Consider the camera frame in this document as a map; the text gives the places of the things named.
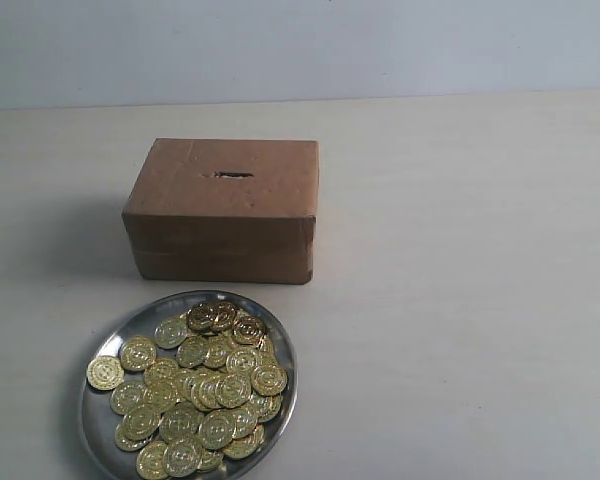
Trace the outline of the gold coin on plate rim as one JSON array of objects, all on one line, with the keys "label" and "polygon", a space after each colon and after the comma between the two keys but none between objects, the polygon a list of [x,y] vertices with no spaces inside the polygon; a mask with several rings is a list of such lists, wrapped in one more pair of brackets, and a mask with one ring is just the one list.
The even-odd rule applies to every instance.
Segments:
[{"label": "gold coin on plate rim", "polygon": [[86,379],[99,391],[115,389],[124,381],[125,372],[117,357],[97,356],[87,366]]}]

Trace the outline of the dark gold coin right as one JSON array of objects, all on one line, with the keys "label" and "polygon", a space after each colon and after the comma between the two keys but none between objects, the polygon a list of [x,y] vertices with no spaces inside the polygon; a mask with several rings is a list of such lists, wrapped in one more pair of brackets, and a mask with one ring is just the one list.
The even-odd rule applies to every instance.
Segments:
[{"label": "dark gold coin right", "polygon": [[252,388],[261,396],[281,394],[286,388],[287,381],[286,371],[276,364],[260,365],[251,373]]}]

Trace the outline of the round steel plate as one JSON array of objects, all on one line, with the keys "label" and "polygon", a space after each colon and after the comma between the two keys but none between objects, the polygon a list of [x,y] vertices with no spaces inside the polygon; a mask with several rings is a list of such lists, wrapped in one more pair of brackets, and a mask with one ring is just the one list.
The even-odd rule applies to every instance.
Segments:
[{"label": "round steel plate", "polygon": [[[265,424],[264,441],[255,453],[245,459],[227,460],[216,472],[200,472],[194,479],[243,479],[246,474],[264,460],[282,437],[297,400],[297,361],[293,343],[283,324],[273,313],[258,302],[232,292],[221,290],[193,290],[170,295],[126,314],[119,320],[112,332],[98,342],[91,355],[91,361],[100,355],[115,355],[123,342],[134,335],[148,335],[155,331],[158,322],[170,315],[182,313],[201,301],[227,300],[242,308],[248,314],[260,317],[267,326],[276,359],[285,368],[289,383],[284,391],[279,414]],[[120,422],[109,406],[109,395],[82,382],[81,398],[76,404],[76,432],[86,455],[104,479],[137,479],[135,458],[129,452],[118,449],[114,444],[114,431]]]}]

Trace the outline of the dark gold coin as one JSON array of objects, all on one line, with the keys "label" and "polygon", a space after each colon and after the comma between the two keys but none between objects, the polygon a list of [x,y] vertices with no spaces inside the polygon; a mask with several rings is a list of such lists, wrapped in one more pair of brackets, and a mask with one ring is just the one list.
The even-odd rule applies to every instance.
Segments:
[{"label": "dark gold coin", "polygon": [[276,364],[260,365],[251,373],[252,388],[261,396],[281,394],[286,388],[287,381],[286,371]]},{"label": "dark gold coin", "polygon": [[213,302],[199,302],[185,314],[187,326],[193,332],[211,331],[217,318],[218,312]]}]

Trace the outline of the gold coin centre pile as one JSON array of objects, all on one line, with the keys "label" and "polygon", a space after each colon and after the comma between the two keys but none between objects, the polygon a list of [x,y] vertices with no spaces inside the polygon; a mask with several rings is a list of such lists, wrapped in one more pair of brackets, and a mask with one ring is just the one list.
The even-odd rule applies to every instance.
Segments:
[{"label": "gold coin centre pile", "polygon": [[227,374],[217,382],[215,396],[221,406],[237,408],[250,399],[251,380],[242,373]]}]

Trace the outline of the brown cardboard slot box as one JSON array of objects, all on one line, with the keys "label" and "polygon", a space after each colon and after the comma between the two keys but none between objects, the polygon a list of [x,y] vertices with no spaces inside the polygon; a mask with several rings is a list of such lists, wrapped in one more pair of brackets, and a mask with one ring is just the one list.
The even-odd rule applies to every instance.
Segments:
[{"label": "brown cardboard slot box", "polygon": [[315,140],[158,138],[122,219],[145,279],[306,284],[318,189]]}]

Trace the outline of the gold coin front bottom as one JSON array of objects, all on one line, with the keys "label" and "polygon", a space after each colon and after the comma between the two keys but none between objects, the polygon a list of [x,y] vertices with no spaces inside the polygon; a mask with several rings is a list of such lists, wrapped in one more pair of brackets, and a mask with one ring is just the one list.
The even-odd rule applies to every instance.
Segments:
[{"label": "gold coin front bottom", "polygon": [[163,467],[176,478],[191,475],[201,460],[202,446],[195,438],[182,438],[170,443],[163,456]]}]

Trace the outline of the dark gold coin top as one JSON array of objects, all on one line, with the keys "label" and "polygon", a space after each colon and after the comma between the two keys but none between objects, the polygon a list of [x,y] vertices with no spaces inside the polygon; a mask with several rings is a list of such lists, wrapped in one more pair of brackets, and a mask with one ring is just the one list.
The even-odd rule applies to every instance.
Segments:
[{"label": "dark gold coin top", "polygon": [[211,331],[217,318],[218,312],[213,302],[199,302],[185,314],[187,326],[193,332]]}]

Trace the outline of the gold coin upper left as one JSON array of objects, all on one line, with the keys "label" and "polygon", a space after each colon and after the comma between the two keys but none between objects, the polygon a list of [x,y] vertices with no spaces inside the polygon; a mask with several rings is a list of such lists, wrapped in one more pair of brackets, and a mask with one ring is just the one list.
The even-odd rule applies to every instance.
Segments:
[{"label": "gold coin upper left", "polygon": [[161,321],[154,332],[156,344],[166,350],[181,345],[188,337],[187,323],[180,316],[173,316]]}]

